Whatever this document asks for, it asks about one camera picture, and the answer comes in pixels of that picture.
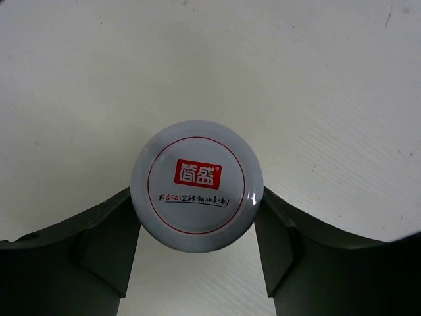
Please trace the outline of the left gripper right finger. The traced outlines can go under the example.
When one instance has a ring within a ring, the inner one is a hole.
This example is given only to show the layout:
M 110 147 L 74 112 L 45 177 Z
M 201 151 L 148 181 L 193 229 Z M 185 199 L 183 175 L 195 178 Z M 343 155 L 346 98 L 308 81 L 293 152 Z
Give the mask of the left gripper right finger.
M 420 234 L 346 232 L 265 190 L 255 231 L 277 315 L 419 315 Z

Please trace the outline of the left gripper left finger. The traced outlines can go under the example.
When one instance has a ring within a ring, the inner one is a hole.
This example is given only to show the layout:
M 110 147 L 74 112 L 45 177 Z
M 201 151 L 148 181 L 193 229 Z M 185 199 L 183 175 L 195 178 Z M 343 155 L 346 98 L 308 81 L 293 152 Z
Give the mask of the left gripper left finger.
M 1 314 L 116 315 L 140 228 L 126 188 L 57 224 L 1 241 Z

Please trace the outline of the dark jar white lid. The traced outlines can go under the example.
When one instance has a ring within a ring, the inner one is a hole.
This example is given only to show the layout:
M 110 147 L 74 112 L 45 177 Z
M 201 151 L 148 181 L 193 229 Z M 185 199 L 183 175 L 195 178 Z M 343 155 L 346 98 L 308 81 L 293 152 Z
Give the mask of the dark jar white lid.
M 155 134 L 136 159 L 134 210 L 160 243 L 186 253 L 232 244 L 253 224 L 262 169 L 248 143 L 225 126 L 189 120 Z

